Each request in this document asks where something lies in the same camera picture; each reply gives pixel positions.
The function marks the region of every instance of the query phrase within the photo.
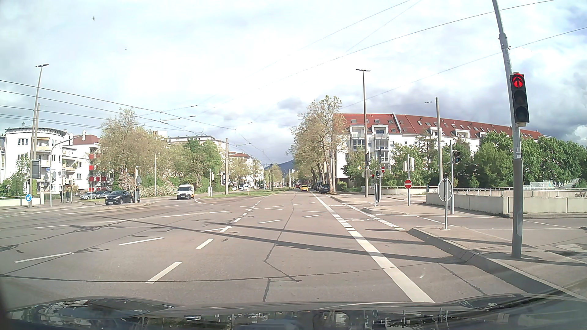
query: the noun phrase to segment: car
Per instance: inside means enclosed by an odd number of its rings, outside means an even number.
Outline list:
[[[114,205],[114,204],[124,204],[124,203],[132,203],[133,195],[130,194],[126,190],[115,190],[112,191],[108,196],[106,196],[106,200],[104,201],[106,205]]]
[[[193,184],[180,184],[177,188],[177,199],[192,199],[195,197],[195,189]]]
[[[92,191],[86,191],[83,195],[81,195],[79,198],[81,198],[82,200],[95,200],[96,194]]]
[[[101,191],[101,194],[98,196],[98,198],[106,198],[111,192],[112,190]]]
[[[330,193],[330,184],[325,183],[320,187],[320,193]]]

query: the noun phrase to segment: street lamp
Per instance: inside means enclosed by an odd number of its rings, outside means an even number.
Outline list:
[[[369,152],[367,152],[367,106],[365,104],[365,72],[370,72],[371,70],[361,70],[361,69],[357,69],[357,71],[362,71],[363,72],[363,116],[364,116],[364,123],[365,125],[363,126],[364,129],[364,133],[365,133],[365,141],[364,141],[364,145],[363,147],[365,148],[365,197],[369,196],[369,166],[367,165],[367,155],[369,154]]]

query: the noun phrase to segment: dark car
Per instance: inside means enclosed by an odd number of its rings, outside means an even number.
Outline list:
[[[106,205],[132,203],[133,195],[128,191],[115,190],[106,196]]]
[[[325,184],[323,184],[323,185],[320,187],[320,193],[321,193],[321,194],[323,194],[323,193],[330,193],[330,184],[326,184],[326,183],[325,183]]]

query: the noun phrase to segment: road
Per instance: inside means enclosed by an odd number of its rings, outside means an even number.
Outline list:
[[[0,213],[6,305],[89,295],[441,302],[521,292],[406,232],[438,217],[366,214],[300,191],[133,206]]]

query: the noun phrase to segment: sidewalk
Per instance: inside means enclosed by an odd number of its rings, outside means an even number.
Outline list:
[[[422,226],[408,233],[528,293],[587,299],[587,262],[551,252],[550,245],[524,244],[522,258],[513,259],[510,240],[465,227]]]

